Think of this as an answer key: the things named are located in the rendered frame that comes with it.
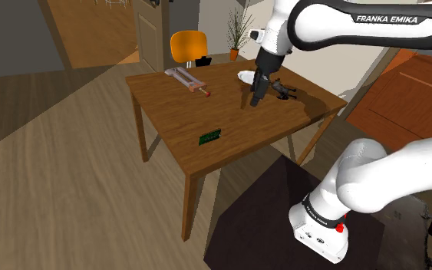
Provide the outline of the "green flat card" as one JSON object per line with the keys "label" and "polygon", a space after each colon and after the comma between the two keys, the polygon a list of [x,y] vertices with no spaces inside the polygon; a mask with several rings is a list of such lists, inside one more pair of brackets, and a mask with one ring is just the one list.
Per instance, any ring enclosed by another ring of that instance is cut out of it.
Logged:
{"label": "green flat card", "polygon": [[221,129],[212,130],[200,136],[199,145],[201,146],[205,143],[217,140],[220,137],[221,137]]}

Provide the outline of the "grey clamp tool red knob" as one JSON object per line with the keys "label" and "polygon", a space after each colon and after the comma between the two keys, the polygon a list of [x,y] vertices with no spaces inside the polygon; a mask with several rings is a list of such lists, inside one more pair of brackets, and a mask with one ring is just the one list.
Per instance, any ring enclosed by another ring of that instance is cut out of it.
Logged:
{"label": "grey clamp tool red knob", "polygon": [[206,83],[195,78],[183,67],[169,68],[166,69],[164,73],[170,77],[177,79],[192,93],[201,92],[205,94],[206,97],[209,97],[211,95],[211,93],[206,90]]}

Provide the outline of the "white plate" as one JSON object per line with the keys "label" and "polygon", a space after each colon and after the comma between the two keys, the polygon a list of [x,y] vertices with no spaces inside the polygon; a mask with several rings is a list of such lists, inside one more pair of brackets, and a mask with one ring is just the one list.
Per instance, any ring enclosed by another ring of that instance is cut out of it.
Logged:
{"label": "white plate", "polygon": [[254,71],[240,71],[237,74],[238,79],[246,84],[252,84],[254,81],[255,72]]}

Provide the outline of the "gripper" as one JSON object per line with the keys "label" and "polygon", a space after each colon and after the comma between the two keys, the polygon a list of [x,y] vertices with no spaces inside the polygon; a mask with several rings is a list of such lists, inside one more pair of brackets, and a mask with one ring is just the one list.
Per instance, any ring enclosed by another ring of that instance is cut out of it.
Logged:
{"label": "gripper", "polygon": [[284,61],[283,55],[272,54],[263,47],[259,49],[256,57],[256,74],[252,84],[253,95],[250,101],[252,107],[256,107],[261,99],[264,98],[267,91],[266,88],[259,88],[262,80],[268,80],[272,73],[275,73],[282,66]]}

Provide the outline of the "brown wooden door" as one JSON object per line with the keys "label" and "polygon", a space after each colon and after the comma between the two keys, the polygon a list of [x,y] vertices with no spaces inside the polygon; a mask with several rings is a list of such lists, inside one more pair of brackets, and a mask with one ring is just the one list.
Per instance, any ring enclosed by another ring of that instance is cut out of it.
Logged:
{"label": "brown wooden door", "polygon": [[131,0],[141,63],[163,71],[170,59],[169,0]]}

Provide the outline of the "dark grey animal figure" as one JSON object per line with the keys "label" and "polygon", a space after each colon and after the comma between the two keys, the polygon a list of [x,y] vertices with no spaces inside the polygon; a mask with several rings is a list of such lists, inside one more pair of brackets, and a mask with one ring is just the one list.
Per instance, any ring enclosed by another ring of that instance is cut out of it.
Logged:
{"label": "dark grey animal figure", "polygon": [[280,79],[277,78],[271,84],[272,89],[277,91],[279,95],[277,96],[280,100],[288,100],[290,97],[297,98],[295,95],[292,95],[291,92],[296,92],[296,89],[287,88],[281,84]]}

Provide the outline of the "brown wooden table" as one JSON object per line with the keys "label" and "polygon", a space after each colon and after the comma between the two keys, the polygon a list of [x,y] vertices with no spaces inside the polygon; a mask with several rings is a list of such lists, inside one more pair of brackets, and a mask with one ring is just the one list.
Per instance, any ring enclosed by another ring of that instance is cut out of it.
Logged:
{"label": "brown wooden table", "polygon": [[[250,153],[321,120],[323,124],[298,158],[301,163],[312,150],[346,101],[302,76],[281,67],[275,76],[296,97],[280,100],[268,92],[256,107],[250,106],[250,86],[238,79],[253,61],[235,61],[189,72],[206,82],[209,97],[188,91],[163,72],[126,79],[137,125],[140,153],[148,161],[143,128],[147,116],[185,174],[181,238],[190,238],[200,178]],[[199,145],[201,135],[221,129],[217,140]]]}

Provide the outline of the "potted plant orange pot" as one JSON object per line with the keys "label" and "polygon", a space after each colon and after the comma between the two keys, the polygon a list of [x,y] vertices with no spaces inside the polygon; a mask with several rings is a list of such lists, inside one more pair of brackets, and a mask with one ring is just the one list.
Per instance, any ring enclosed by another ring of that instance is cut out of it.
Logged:
{"label": "potted plant orange pot", "polygon": [[226,37],[231,61],[236,61],[239,50],[247,44],[249,26],[253,21],[253,16],[248,15],[243,8],[234,8],[229,12]]}

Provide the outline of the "orange chair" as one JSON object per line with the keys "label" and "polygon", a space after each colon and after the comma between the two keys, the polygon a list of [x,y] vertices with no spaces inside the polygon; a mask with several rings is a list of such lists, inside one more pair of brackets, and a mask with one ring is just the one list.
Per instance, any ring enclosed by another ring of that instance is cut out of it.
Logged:
{"label": "orange chair", "polygon": [[170,39],[170,49],[175,62],[190,68],[193,61],[208,55],[206,35],[202,31],[178,31]]}

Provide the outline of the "orange wooden cabinet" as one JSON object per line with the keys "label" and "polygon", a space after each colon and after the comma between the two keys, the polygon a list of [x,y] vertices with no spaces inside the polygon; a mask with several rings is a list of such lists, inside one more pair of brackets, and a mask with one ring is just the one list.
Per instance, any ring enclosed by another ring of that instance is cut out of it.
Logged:
{"label": "orange wooden cabinet", "polygon": [[391,49],[347,122],[390,150],[432,137],[432,57]]}

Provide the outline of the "dark robot stand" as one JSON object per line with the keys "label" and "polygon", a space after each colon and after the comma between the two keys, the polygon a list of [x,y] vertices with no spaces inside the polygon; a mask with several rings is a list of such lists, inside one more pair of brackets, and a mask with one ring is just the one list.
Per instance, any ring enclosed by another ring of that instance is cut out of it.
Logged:
{"label": "dark robot stand", "polygon": [[432,270],[427,205],[406,196],[374,215],[349,212],[338,264],[297,241],[289,208],[319,181],[280,156],[218,219],[204,256],[210,270]]}

